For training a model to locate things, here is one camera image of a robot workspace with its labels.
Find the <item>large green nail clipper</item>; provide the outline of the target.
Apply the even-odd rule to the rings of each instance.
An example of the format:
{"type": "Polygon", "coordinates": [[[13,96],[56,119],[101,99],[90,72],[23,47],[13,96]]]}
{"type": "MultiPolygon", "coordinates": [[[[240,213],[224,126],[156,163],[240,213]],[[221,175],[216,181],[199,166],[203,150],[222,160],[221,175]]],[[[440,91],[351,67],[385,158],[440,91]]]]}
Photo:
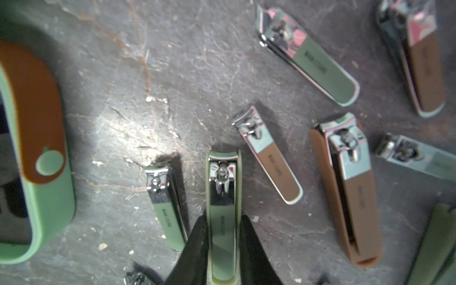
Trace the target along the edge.
{"type": "Polygon", "coordinates": [[[242,155],[209,150],[205,161],[206,216],[209,227],[209,279],[236,285],[242,211],[242,155]]]}

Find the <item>green clipper case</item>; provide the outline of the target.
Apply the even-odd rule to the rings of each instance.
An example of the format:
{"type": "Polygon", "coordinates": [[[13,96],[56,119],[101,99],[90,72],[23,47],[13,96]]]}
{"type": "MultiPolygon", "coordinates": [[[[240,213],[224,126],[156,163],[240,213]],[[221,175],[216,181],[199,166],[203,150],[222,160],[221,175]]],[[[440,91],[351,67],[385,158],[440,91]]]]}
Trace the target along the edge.
{"type": "Polygon", "coordinates": [[[25,47],[1,42],[1,95],[32,227],[29,245],[1,244],[1,264],[30,259],[68,226],[76,198],[58,85],[25,47]]]}

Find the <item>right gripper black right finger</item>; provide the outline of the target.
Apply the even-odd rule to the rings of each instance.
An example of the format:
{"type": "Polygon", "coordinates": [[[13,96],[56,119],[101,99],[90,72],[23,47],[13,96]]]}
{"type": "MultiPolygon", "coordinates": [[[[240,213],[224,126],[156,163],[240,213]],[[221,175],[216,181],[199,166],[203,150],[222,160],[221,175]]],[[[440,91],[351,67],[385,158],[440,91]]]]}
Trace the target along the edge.
{"type": "Polygon", "coordinates": [[[282,285],[247,215],[241,217],[239,233],[242,285],[282,285]]]}

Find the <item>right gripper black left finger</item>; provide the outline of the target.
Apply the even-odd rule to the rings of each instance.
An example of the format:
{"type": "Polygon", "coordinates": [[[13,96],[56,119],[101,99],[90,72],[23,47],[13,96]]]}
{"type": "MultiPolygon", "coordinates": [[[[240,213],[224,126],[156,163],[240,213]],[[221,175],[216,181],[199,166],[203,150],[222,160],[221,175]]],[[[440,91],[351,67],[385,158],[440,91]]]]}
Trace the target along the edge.
{"type": "Polygon", "coordinates": [[[209,257],[209,227],[199,216],[166,285],[206,285],[209,257]]]}

